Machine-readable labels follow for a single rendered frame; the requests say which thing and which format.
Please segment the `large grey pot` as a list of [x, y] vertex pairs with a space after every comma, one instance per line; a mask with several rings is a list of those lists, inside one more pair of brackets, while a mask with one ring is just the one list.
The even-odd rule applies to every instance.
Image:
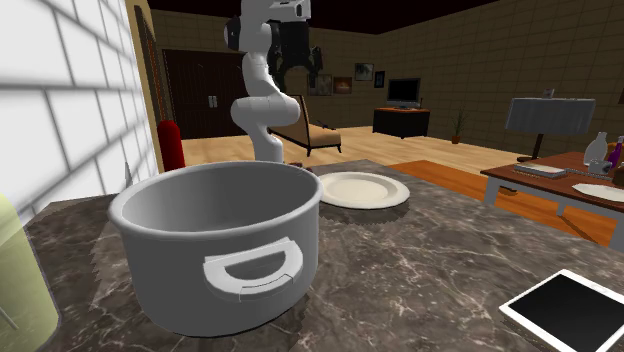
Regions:
[[214, 337], [260, 326], [305, 295], [322, 193], [303, 168], [219, 162], [141, 181], [108, 215], [144, 313], [171, 332]]

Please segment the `white tablet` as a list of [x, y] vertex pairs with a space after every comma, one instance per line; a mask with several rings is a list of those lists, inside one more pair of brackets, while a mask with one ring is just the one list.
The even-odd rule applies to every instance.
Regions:
[[555, 352], [609, 352], [624, 337], [624, 295], [567, 269], [499, 311]]

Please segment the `brown table with white legs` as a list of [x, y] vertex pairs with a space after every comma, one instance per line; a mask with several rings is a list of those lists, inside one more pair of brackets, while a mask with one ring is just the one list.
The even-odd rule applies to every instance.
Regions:
[[515, 164], [482, 170], [487, 177], [484, 202], [494, 205], [499, 189], [507, 187], [556, 202], [558, 216], [567, 207], [574, 207], [614, 219], [616, 225], [608, 247], [624, 253], [624, 184], [612, 182], [614, 170], [607, 175], [590, 173], [583, 158], [581, 152], [567, 152], [530, 160], [564, 171], [554, 178], [517, 170]]

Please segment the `red cylinder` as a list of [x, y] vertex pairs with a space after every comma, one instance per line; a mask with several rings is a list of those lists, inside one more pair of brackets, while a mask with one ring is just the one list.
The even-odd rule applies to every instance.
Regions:
[[185, 158], [180, 129], [173, 120], [162, 120], [157, 126], [164, 170], [184, 168]]

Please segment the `white plate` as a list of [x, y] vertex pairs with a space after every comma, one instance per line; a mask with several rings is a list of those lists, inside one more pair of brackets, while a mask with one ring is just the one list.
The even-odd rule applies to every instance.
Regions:
[[408, 200], [410, 190], [401, 182], [380, 174], [333, 172], [320, 176], [324, 203], [375, 210], [394, 207]]

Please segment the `grey shade lamp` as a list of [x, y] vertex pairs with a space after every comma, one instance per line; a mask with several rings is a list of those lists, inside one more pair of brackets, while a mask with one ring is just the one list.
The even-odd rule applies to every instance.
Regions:
[[545, 134], [571, 136], [586, 133], [595, 106], [594, 99], [513, 98], [505, 128], [537, 135], [532, 156], [519, 157], [518, 160], [537, 159]]

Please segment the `long dark wall picture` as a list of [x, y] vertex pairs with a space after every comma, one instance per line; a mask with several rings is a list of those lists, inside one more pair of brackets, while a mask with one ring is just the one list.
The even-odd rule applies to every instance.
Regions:
[[146, 74], [155, 114], [155, 122], [159, 124], [167, 119], [166, 101], [163, 98], [163, 86], [160, 75], [160, 64], [156, 48], [156, 41], [149, 28], [144, 12], [139, 5], [134, 6]]

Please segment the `brown lounge chair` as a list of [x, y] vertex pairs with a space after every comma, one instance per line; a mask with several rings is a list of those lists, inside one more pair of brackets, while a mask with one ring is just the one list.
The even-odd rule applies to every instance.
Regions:
[[293, 95], [300, 106], [300, 118], [294, 124], [280, 127], [269, 127], [268, 132], [284, 138], [307, 150], [310, 156], [313, 149], [336, 147], [341, 152], [341, 135], [329, 127], [319, 127], [310, 123], [305, 98]]

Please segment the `dark double door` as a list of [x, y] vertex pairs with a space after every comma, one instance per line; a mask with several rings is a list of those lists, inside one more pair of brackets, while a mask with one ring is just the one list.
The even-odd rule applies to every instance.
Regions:
[[230, 115], [245, 97], [241, 53], [165, 49], [172, 112], [184, 140], [239, 136]]

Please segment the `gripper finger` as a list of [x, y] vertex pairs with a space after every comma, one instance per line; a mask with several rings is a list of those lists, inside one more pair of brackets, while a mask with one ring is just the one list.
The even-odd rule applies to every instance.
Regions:
[[282, 54], [268, 54], [267, 64], [269, 66], [269, 74], [273, 78], [275, 85], [283, 93], [287, 92], [285, 84], [285, 74], [289, 69], [289, 58]]
[[318, 46], [310, 48], [309, 55], [302, 60], [302, 65], [310, 74], [318, 74], [323, 69], [322, 50]]

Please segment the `potted plant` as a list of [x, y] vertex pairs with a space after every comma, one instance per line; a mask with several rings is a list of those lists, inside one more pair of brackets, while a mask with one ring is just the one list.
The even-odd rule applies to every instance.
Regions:
[[464, 108], [460, 108], [457, 117], [452, 120], [453, 136], [452, 143], [458, 144], [461, 139], [461, 132], [463, 131], [467, 121], [467, 113]]

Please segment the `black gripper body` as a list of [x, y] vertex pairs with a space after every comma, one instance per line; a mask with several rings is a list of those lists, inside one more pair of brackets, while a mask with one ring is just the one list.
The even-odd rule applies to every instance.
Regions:
[[287, 64], [306, 65], [310, 59], [308, 23], [269, 20], [268, 24], [272, 34], [268, 63], [276, 65], [277, 60], [282, 58]]

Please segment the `dark cabinet with television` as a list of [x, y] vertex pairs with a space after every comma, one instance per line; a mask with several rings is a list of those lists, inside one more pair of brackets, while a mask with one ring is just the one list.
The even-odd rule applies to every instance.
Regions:
[[420, 78], [389, 79], [386, 107], [373, 113], [373, 133], [405, 139], [427, 136], [431, 111], [422, 107]]

